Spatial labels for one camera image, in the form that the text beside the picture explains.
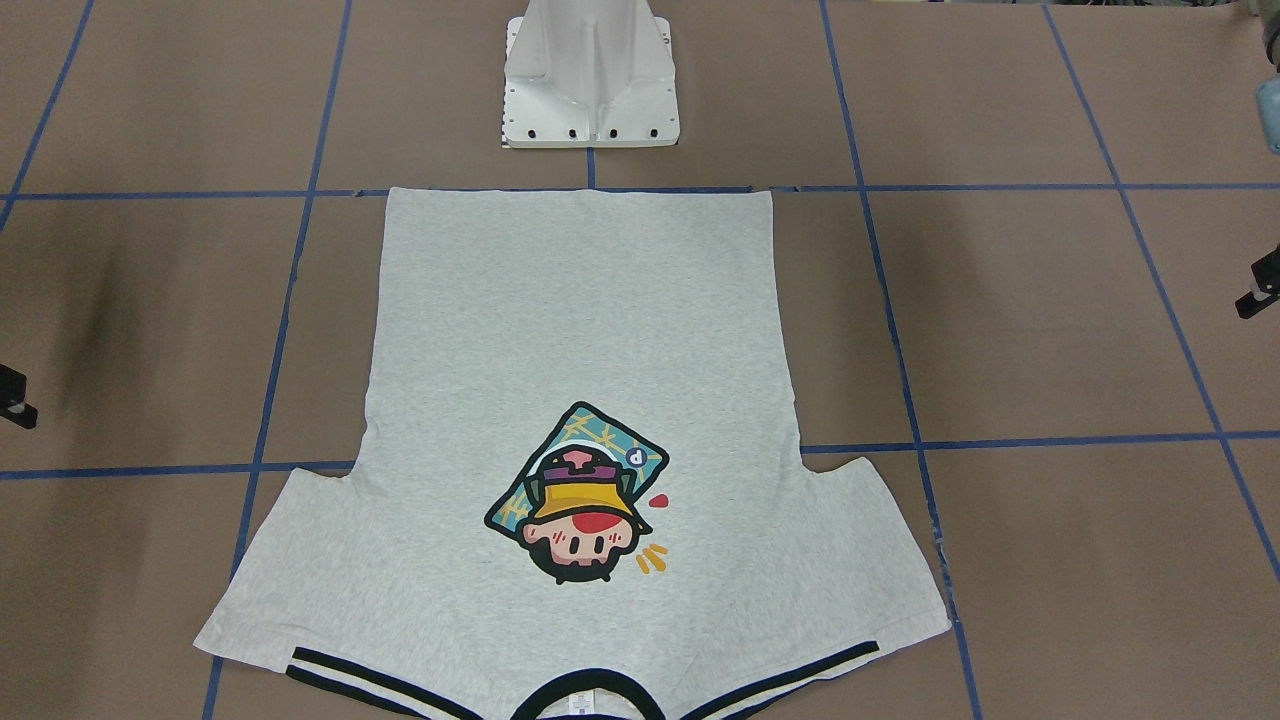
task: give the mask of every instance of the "shirt tag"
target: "shirt tag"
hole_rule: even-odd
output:
[[[570,715],[595,714],[595,691],[582,691],[568,696]]]

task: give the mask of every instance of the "black stripe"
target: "black stripe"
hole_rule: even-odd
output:
[[[401,715],[412,715],[413,717],[426,717],[419,712],[415,712],[403,705],[394,703],[385,697],[375,696],[369,691],[362,691],[360,688],[339,683],[338,680],[332,680],[324,675],[316,675],[310,670],[303,670],[296,665],[289,665],[284,669],[284,674],[293,678],[294,680],[306,683],[308,685],[320,688],[323,691],[329,691],[332,693],[338,693],[340,696],[347,696],[352,700],[358,700],[372,705],[374,707],[381,707],[383,710],[390,710],[392,712],[399,712]]]
[[[653,696],[640,687],[640,683],[614,670],[589,667],[561,675],[534,691],[534,694],[520,703],[511,720],[535,720],[557,700],[577,692],[594,689],[609,691],[622,696],[640,711],[645,720],[666,720],[667,717],[653,700]]]
[[[724,710],[726,707],[733,705],[735,702],[742,702],[744,700],[751,696],[804,680],[805,678],[817,675],[818,673],[822,673],[824,670],[831,670],[837,665],[844,665],[850,660],[855,660],[858,657],[869,655],[872,652],[879,652],[879,644],[877,644],[876,641],[867,641],[864,643],[855,644],[854,647],[849,650],[842,650],[829,657],[815,660],[808,665],[801,665],[795,670],[787,670],[786,673],[780,673],[772,678],[765,678],[763,680],[751,683],[750,685],[744,685],[733,692],[722,694],[718,698],[696,707],[689,715],[685,715],[684,720],[703,720],[703,717],[707,717],[713,712]]]
[[[462,707],[461,705],[453,702],[452,700],[440,697],[430,691],[425,691],[417,685],[406,683],[399,678],[393,678],[390,675],[385,675],[376,670],[370,670],[369,667],[365,667],[364,665],[357,665],[349,660],[333,657],[332,655],[325,655],[323,652],[317,652],[305,647],[294,648],[293,659],[301,660],[303,662],[314,662],[315,665],[320,665],[330,670],[337,670],[339,673],[346,673],[352,678],[360,678],[361,680],[370,682],[381,688],[387,688],[392,692],[397,692],[402,696],[411,697],[419,702],[430,705],[431,707],[443,710],[444,712],[448,712],[449,715],[453,715],[460,720],[484,720],[484,717],[480,717],[475,712],[467,710],[466,707]]]

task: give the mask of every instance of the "light blue object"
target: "light blue object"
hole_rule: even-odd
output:
[[[1280,155],[1280,76],[1258,86],[1258,117],[1262,118],[1267,147]]]

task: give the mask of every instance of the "t-shirt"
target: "t-shirt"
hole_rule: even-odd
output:
[[[701,719],[950,626],[872,464],[801,464],[768,193],[393,190],[365,416],[200,648],[429,717]]]

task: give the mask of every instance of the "white metal bracket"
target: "white metal bracket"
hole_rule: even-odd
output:
[[[530,0],[507,24],[502,143],[653,147],[680,138],[671,24],[648,0]]]

